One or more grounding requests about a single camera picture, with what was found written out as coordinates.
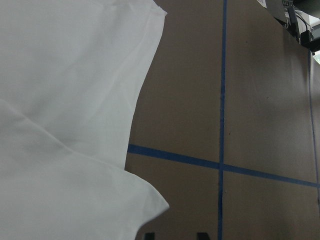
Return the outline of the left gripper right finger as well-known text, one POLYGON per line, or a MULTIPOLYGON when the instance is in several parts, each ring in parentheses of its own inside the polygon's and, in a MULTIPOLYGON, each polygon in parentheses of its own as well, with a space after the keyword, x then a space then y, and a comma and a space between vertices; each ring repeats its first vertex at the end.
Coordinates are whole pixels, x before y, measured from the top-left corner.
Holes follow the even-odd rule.
POLYGON ((198 232, 197 233, 197 240, 211 240, 210 236, 207 232, 198 232))

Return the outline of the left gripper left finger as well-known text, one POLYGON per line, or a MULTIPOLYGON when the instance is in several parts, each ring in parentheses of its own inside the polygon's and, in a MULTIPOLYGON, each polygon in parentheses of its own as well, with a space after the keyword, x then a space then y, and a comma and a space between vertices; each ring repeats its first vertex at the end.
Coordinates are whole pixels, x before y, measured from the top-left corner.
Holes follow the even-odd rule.
POLYGON ((145 233, 144 240, 153 240, 153 233, 152 232, 145 233))

